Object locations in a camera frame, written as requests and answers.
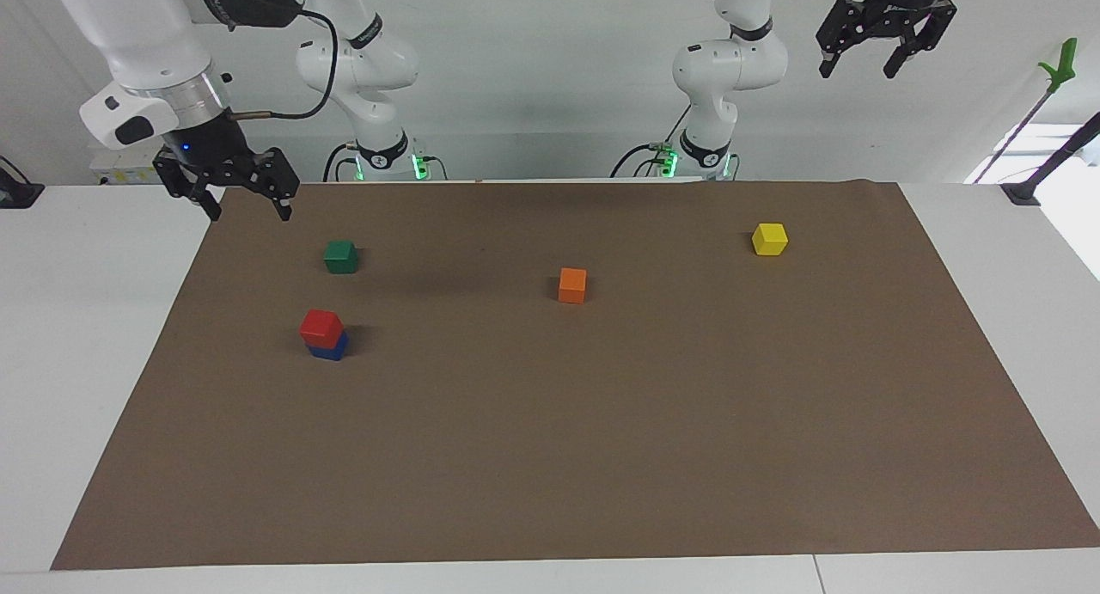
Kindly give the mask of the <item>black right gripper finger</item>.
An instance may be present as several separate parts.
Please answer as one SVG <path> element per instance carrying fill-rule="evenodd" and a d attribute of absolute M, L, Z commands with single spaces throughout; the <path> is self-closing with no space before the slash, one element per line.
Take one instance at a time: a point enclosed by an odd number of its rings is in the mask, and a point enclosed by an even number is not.
<path fill-rule="evenodd" d="M 172 198 L 188 199 L 190 204 L 195 204 L 204 210 L 204 215 L 209 218 L 210 222 L 219 221 L 223 215 L 220 204 L 217 202 L 215 195 L 210 193 L 204 179 L 199 178 L 195 182 L 189 178 L 187 168 L 180 163 L 180 160 L 176 160 L 169 154 L 157 154 L 153 160 L 153 168 L 157 173 L 162 186 Z"/>
<path fill-rule="evenodd" d="M 253 156 L 250 191 L 268 199 L 280 221 L 290 221 L 292 199 L 299 187 L 299 176 L 280 148 L 268 148 Z"/>

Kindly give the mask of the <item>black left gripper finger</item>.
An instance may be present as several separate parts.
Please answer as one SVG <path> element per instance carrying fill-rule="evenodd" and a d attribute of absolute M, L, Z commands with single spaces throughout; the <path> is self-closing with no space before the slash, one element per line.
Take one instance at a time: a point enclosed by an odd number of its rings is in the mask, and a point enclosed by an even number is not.
<path fill-rule="evenodd" d="M 893 10 L 891 22 L 900 28 L 899 46 L 886 62 L 886 77 L 895 78 L 904 63 L 920 51 L 934 50 L 956 13 L 957 7 L 952 0 L 936 0 L 921 10 Z"/>
<path fill-rule="evenodd" d="M 849 40 L 859 26 L 864 6 L 856 0 L 836 0 L 831 11 L 822 21 L 815 38 L 822 51 L 820 74 L 822 78 L 831 78 L 842 53 L 850 48 Z"/>

